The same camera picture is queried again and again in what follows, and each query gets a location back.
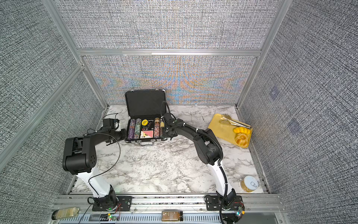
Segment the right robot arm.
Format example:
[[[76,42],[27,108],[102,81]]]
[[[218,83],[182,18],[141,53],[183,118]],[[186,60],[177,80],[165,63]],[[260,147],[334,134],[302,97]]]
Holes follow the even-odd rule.
[[[175,119],[170,113],[161,116],[165,124],[164,134],[170,138],[184,136],[194,143],[199,159],[207,165],[215,180],[220,209],[244,209],[237,201],[237,193],[229,183],[223,167],[223,150],[211,129],[198,129],[182,119]]]

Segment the black poker set case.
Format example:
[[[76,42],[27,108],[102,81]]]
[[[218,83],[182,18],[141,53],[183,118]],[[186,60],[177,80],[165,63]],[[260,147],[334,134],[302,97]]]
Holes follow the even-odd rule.
[[[141,126],[142,131],[154,131],[154,119],[160,118],[167,112],[167,108],[162,106],[162,102],[166,100],[166,92],[162,89],[153,90],[130,90],[125,93],[127,112],[129,121],[127,124],[127,133],[131,119],[140,118],[148,120],[147,126]],[[147,138],[125,140],[127,143],[137,143],[140,146],[152,146],[156,141],[166,141],[167,138]]]

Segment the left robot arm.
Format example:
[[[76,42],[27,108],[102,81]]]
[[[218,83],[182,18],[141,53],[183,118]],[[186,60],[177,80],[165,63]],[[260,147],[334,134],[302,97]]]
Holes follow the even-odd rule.
[[[91,190],[93,209],[113,211],[118,207],[114,188],[102,177],[98,170],[96,146],[102,142],[119,143],[127,138],[126,130],[100,130],[65,141],[62,167],[81,179]]]

